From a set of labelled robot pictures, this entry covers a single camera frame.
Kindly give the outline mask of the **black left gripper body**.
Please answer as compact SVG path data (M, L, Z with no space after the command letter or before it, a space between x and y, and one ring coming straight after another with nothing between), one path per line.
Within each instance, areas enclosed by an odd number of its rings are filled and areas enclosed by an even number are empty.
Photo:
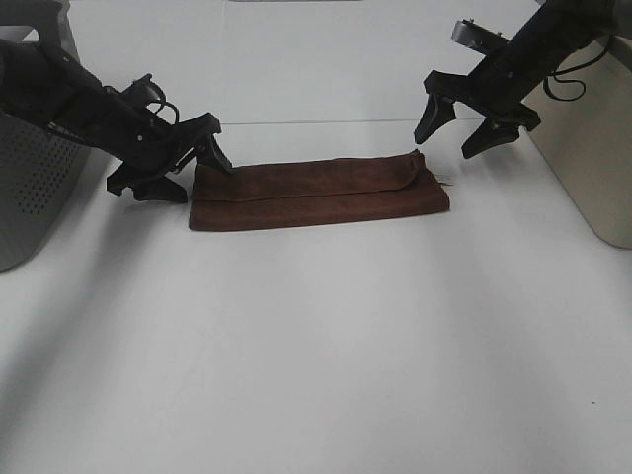
M125 189L150 182L169 173L181 172L196 160L196 144L204 137L221 132L215 116L206 113L168 127L160 139L138 137L120 156L122 164L107 177L107 190L120 196Z

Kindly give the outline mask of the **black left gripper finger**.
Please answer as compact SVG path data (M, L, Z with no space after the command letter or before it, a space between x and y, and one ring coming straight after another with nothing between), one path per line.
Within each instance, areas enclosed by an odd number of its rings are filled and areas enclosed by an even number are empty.
M220 148L213 134L202 138L196 144L196 159L199 165L213 168L225 175L230 176L234 173L232 163Z
M161 177L157 180L136 184L131 187L137 201L164 201L171 203L187 203L187 191L172 180Z

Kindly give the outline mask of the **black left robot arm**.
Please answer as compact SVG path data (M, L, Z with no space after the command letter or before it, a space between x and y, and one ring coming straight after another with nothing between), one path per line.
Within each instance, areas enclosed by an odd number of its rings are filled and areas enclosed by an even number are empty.
M104 85L60 47L44 41L1 43L1 110L121 161L107 189L132 191L138 201L184 203L186 190L169 179L192 160L225 174L234 169L215 137L211 113L166 121L177 107L146 74L119 91Z

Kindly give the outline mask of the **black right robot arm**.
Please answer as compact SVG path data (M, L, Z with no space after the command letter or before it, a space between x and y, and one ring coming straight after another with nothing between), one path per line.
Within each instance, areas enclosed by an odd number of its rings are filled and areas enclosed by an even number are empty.
M456 119L461 103L484 117L461 150L469 159L490 148L519 139L519 131L541 124L537 111L522 100L550 78L570 73L559 66L576 51L607 36L631 37L629 1L544 1L511 38L471 19L459 20L452 40L484 55L468 74L432 71L424 80L428 102L414 131L418 145Z

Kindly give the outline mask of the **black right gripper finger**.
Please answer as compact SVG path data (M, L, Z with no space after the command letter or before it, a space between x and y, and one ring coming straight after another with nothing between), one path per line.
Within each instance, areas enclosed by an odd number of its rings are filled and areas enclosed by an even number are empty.
M461 151L465 159L470 159L488 149L516 140L518 140L518 126L516 124L484 120L464 142Z
M429 94L426 108L415 131L416 144L425 143L437 130L456 119L454 101L438 94Z

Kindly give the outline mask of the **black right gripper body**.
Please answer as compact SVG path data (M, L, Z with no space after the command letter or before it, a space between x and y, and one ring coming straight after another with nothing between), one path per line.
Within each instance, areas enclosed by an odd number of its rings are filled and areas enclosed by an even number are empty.
M539 76L524 69L507 46L485 55L466 75L433 70L423 82L428 95L444 96L486 119L529 130L539 125L539 115L522 100L538 84Z

